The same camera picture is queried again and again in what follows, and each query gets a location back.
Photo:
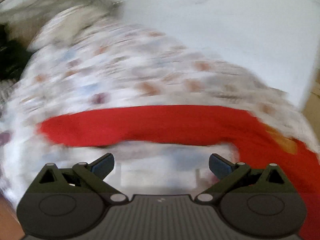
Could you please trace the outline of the red long-sleeve shirt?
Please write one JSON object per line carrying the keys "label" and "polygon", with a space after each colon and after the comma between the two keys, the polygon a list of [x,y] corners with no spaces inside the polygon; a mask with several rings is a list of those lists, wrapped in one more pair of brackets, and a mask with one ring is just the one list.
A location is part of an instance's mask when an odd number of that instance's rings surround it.
{"label": "red long-sleeve shirt", "polygon": [[122,141],[208,146],[233,144],[254,168],[278,164],[300,193],[307,218],[300,235],[319,239],[319,161],[306,145],[263,124],[247,111],[222,106],[139,106],[66,114],[39,124],[51,142],[73,147]]}

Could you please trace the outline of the brown wooden wardrobe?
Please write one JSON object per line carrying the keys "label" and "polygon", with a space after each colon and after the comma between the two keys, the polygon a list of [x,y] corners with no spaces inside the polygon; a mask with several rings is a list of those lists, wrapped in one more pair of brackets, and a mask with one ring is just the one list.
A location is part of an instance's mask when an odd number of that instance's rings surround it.
{"label": "brown wooden wardrobe", "polygon": [[303,109],[303,114],[310,122],[314,131],[319,130],[319,73],[315,79],[315,83],[310,92],[310,96]]}

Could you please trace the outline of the dotted patchwork bed quilt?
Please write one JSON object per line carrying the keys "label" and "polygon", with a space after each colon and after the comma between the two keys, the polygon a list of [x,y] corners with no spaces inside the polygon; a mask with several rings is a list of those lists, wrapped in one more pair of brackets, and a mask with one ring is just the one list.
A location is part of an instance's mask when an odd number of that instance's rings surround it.
{"label": "dotted patchwork bed quilt", "polygon": [[208,59],[164,33],[121,23],[97,8],[78,6],[57,14],[30,48],[35,53],[4,112],[11,138],[1,153],[1,191],[12,205],[46,163],[69,168],[110,152],[116,169],[107,182],[125,194],[195,195],[213,181],[212,153],[238,160],[231,144],[54,145],[37,126],[62,114],[148,105],[226,106],[250,111],[268,128],[319,152],[307,120],[281,90],[245,68]]}

